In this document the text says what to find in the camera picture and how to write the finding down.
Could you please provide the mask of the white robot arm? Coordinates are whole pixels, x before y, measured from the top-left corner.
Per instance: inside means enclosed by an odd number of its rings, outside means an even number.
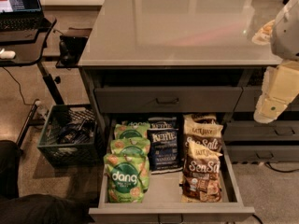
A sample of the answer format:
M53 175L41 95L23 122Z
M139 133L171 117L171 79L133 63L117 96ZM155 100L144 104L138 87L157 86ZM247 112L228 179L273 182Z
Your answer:
M270 123L299 94L299 0L289 0L276 18L254 35L252 42L269 44L272 53L282 59L277 67L266 68L262 94L253 115L259 123Z

